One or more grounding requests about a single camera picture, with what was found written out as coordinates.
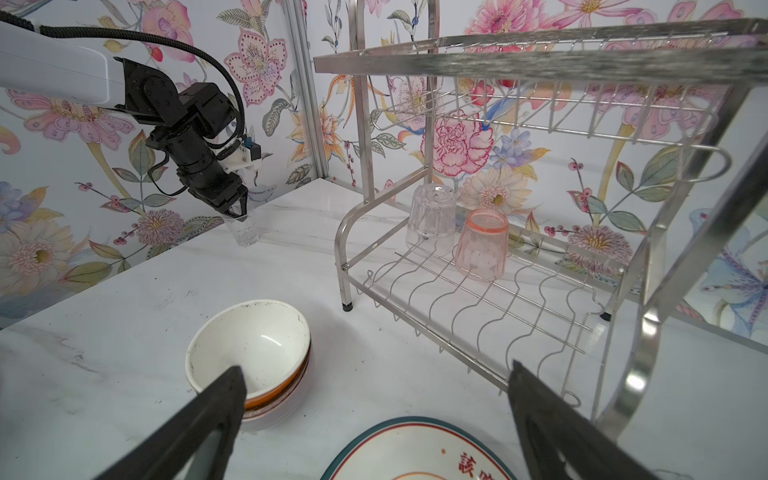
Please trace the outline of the pink tinted glass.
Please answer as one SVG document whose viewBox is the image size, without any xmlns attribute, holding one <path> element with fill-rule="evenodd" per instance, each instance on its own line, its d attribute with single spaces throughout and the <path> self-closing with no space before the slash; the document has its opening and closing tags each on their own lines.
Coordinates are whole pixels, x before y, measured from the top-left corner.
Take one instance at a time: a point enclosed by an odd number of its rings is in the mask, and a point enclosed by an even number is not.
<svg viewBox="0 0 768 480">
<path fill-rule="evenodd" d="M 478 280 L 499 280 L 508 255 L 508 233 L 508 219 L 501 213 L 490 209 L 471 211 L 459 239 L 455 266 Z"/>
</svg>

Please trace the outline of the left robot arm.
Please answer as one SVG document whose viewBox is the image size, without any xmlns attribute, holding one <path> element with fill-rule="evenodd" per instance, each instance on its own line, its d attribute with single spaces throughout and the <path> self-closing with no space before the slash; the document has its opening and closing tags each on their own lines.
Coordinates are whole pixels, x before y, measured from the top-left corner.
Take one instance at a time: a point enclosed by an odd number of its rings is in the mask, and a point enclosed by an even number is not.
<svg viewBox="0 0 768 480">
<path fill-rule="evenodd" d="M 118 111 L 152 126 L 146 145 L 175 163 L 183 190 L 226 217 L 244 220 L 248 189 L 227 163 L 241 158 L 249 166 L 260 160 L 261 148 L 245 131 L 242 96 L 227 96 L 210 82 L 178 90 L 160 70 L 108 58 L 74 45 L 76 39 L 138 41 L 184 51 L 208 62 L 236 90 L 227 69 L 206 52 L 161 35 L 46 26 L 1 14 L 2 87 Z"/>
</svg>

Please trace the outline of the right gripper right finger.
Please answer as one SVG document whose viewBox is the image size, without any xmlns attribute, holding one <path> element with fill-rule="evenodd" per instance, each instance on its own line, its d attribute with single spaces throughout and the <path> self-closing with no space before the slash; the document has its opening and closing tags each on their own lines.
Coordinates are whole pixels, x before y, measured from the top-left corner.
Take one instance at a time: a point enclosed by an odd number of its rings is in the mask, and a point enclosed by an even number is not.
<svg viewBox="0 0 768 480">
<path fill-rule="evenodd" d="M 512 364 L 508 400 L 533 479 L 653 479 L 521 362 Z"/>
</svg>

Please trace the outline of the orange patterned plate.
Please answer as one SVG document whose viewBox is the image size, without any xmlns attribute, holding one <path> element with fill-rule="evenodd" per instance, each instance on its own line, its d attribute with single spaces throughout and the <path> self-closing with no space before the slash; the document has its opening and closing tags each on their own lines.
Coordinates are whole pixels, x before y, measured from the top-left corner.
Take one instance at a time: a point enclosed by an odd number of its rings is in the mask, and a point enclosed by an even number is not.
<svg viewBox="0 0 768 480">
<path fill-rule="evenodd" d="M 349 442 L 324 479 L 513 479 L 504 462 L 480 440 L 443 420 L 393 418 Z"/>
</svg>

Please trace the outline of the clear glass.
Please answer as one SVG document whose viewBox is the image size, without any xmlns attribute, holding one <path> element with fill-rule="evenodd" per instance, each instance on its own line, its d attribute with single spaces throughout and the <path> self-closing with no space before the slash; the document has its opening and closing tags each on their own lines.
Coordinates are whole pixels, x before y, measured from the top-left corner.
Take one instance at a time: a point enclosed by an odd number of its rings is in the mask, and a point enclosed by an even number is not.
<svg viewBox="0 0 768 480">
<path fill-rule="evenodd" d="M 456 231 L 457 197 L 443 184 L 427 183 L 413 194 L 408 219 L 406 244 L 428 254 L 448 255 Z"/>
<path fill-rule="evenodd" d="M 238 218 L 225 217 L 224 221 L 238 246 L 248 247 L 259 240 L 260 229 L 254 211 Z"/>
</svg>

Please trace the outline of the red floral patterned bowl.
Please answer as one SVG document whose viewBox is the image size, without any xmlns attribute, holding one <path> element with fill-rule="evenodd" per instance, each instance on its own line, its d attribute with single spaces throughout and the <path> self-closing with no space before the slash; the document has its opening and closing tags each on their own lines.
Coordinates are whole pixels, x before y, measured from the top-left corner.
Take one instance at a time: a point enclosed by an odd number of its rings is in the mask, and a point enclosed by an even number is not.
<svg viewBox="0 0 768 480">
<path fill-rule="evenodd" d="M 310 353 L 296 381 L 280 397 L 267 407 L 260 410 L 258 415 L 247 414 L 241 422 L 245 432 L 257 432 L 276 426 L 286 420 L 303 403 L 312 384 L 314 370 L 314 354 Z"/>
</svg>

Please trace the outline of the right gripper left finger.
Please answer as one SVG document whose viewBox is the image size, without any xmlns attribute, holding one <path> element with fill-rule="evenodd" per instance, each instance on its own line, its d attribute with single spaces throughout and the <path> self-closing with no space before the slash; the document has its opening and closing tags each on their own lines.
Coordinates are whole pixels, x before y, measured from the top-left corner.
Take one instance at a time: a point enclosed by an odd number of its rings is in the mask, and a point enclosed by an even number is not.
<svg viewBox="0 0 768 480">
<path fill-rule="evenodd" d="M 100 479 L 222 479 L 246 397 L 243 371 L 232 366 Z"/>
</svg>

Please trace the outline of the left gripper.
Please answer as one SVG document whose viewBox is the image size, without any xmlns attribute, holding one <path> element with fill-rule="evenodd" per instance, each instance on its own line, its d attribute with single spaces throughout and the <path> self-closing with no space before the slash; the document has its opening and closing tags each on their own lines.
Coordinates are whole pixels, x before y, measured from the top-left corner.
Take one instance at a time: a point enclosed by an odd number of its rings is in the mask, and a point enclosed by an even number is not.
<svg viewBox="0 0 768 480">
<path fill-rule="evenodd" d="M 231 219 L 248 214 L 248 193 L 236 173 L 227 173 L 219 164 L 205 138 L 191 124 L 179 128 L 158 126 L 146 141 L 148 148 L 172 161 L 182 186 L 198 200 Z"/>
</svg>

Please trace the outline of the orange bowl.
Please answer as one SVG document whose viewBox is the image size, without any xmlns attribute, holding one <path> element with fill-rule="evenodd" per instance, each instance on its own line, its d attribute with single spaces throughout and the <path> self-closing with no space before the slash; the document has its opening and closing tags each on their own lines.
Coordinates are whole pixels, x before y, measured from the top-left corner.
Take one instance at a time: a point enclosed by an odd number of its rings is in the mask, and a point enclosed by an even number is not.
<svg viewBox="0 0 768 480">
<path fill-rule="evenodd" d="M 245 410 L 274 404 L 308 367 L 311 331 L 305 316 L 278 300 L 251 300 L 211 317 L 185 355 L 188 383 L 200 393 L 231 367 L 241 369 Z"/>
</svg>

